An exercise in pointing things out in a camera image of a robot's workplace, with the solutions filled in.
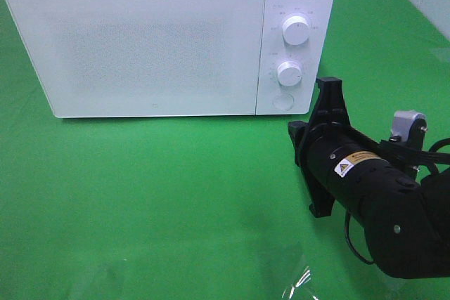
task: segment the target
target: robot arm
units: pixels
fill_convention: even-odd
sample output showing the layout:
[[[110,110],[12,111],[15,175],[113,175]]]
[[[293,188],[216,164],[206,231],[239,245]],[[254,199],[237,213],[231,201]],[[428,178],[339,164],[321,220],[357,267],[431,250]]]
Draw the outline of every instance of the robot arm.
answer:
[[[342,81],[317,79],[321,90],[308,123],[290,122],[315,217],[330,216],[337,200],[364,228],[373,262],[396,278],[450,276],[450,155],[423,152],[425,116],[397,112],[388,141],[376,143],[352,128]],[[417,183],[418,165],[431,174]],[[365,261],[351,245],[352,251]]]

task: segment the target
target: microwave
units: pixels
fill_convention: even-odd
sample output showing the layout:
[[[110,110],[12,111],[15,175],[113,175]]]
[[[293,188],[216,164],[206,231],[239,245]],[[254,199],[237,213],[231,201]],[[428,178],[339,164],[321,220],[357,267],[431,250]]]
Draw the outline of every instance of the microwave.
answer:
[[[57,117],[308,112],[333,0],[6,0]]]

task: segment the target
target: green table surface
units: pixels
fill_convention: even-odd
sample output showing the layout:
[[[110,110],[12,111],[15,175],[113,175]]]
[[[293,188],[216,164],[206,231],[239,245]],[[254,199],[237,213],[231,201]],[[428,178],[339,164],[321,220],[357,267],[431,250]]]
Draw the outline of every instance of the green table surface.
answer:
[[[449,48],[407,0],[335,0],[319,76],[377,141],[425,113],[428,148],[450,136]],[[340,205],[312,217],[286,132],[308,117],[57,119],[0,0],[0,299],[280,299],[308,270],[293,299],[448,299],[358,261]]]

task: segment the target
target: black cable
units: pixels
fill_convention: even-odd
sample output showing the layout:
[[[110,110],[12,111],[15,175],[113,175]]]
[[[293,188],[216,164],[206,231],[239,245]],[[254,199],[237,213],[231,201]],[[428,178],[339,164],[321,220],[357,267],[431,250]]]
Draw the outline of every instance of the black cable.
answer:
[[[437,141],[435,144],[431,146],[431,148],[428,151],[437,152],[440,148],[443,148],[446,145],[450,145],[450,138],[444,138],[443,140]]]
[[[450,144],[450,139],[446,138],[436,142],[431,150],[440,149],[447,144]],[[417,150],[388,141],[381,141],[379,146],[380,149],[398,157],[405,164],[425,165],[433,176],[439,173],[436,164],[450,164],[450,154]]]
[[[345,213],[345,222],[344,222],[344,234],[345,234],[345,242],[347,242],[347,245],[349,245],[350,251],[353,252],[353,254],[361,260],[363,263],[366,263],[367,265],[372,265],[375,262],[369,261],[366,258],[364,258],[362,255],[359,254],[359,252],[354,248],[352,241],[350,240],[350,234],[349,234],[349,226],[350,226],[350,218],[352,215],[346,211]]]

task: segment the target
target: warning label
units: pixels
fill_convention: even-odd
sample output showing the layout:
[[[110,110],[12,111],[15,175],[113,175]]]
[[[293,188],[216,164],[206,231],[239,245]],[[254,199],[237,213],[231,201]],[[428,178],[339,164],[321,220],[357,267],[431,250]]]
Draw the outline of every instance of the warning label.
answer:
[[[379,158],[379,156],[370,151],[354,152],[337,164],[335,167],[335,173],[341,177],[345,177],[345,175],[347,175],[347,173],[358,163],[374,158]]]
[[[342,161],[339,162],[339,164],[335,167],[335,173],[337,173],[339,176],[344,177],[347,172],[353,167],[354,165],[344,158]]]

